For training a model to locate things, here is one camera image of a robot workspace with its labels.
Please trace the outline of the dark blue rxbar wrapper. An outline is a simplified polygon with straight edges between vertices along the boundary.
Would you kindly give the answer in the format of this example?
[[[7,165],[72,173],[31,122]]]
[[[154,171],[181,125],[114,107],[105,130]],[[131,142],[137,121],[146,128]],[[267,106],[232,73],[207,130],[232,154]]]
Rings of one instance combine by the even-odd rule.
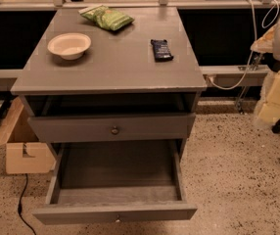
[[[173,60],[168,43],[166,40],[152,39],[151,45],[153,47],[154,58],[156,62],[167,62]]]

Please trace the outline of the closed grey upper drawer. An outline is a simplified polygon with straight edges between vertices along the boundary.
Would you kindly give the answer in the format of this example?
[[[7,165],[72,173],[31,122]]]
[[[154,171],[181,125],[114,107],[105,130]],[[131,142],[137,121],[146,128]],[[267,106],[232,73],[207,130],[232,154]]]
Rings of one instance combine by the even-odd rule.
[[[195,114],[30,117],[28,123],[47,143],[186,139]]]

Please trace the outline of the grey wooden drawer cabinet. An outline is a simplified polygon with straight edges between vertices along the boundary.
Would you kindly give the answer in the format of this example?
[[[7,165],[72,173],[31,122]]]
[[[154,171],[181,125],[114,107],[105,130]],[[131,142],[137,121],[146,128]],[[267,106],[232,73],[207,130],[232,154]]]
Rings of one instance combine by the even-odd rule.
[[[195,113],[206,84],[177,10],[133,8],[130,15],[131,25],[111,33],[75,9],[55,14],[12,89],[30,118]],[[90,37],[80,58],[48,51],[64,33]],[[155,61],[152,39],[167,41],[172,61]],[[159,140],[174,142],[181,160],[187,138]],[[57,158],[65,144],[91,142],[43,143]]]

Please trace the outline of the open grey lower drawer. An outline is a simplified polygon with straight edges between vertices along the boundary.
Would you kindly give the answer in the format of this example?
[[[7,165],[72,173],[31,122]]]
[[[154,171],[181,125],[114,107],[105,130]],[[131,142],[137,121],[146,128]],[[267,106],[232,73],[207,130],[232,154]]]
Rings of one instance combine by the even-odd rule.
[[[168,140],[72,143],[61,147],[45,205],[46,225],[189,220],[176,145]]]

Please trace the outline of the white paper bowl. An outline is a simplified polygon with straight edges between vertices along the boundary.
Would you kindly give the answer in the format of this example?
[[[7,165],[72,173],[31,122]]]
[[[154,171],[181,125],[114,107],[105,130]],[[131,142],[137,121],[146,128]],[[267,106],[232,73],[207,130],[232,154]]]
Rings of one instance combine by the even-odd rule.
[[[51,39],[47,49],[64,60],[76,60],[90,47],[91,39],[82,33],[64,33]]]

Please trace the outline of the green chip bag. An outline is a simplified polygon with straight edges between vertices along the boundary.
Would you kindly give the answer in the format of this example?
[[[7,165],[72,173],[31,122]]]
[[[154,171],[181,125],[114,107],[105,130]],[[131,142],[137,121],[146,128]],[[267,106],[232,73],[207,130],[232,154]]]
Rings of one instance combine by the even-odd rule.
[[[78,12],[82,17],[105,30],[117,31],[134,22],[129,15],[104,5],[87,7]]]

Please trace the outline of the cardboard box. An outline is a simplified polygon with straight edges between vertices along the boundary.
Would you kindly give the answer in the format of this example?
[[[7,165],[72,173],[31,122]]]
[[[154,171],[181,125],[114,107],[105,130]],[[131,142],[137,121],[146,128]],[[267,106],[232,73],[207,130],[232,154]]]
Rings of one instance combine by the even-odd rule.
[[[5,146],[5,168],[8,174],[47,173],[56,159],[29,126],[28,113],[16,98],[0,122],[0,147]]]

